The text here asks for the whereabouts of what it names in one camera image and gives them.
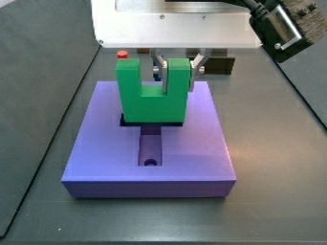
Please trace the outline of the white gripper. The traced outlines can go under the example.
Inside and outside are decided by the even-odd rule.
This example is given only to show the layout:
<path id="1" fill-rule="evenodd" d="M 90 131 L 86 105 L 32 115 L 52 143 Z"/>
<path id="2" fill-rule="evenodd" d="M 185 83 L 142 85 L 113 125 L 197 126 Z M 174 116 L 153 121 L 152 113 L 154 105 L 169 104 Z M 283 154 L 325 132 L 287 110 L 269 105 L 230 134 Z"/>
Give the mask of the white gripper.
<path id="1" fill-rule="evenodd" d="M 190 61 L 189 91 L 212 50 L 255 49 L 260 41 L 247 9 L 221 2 L 90 0 L 94 37 L 105 48 L 201 48 Z M 166 92 L 166 61 L 150 50 Z"/>

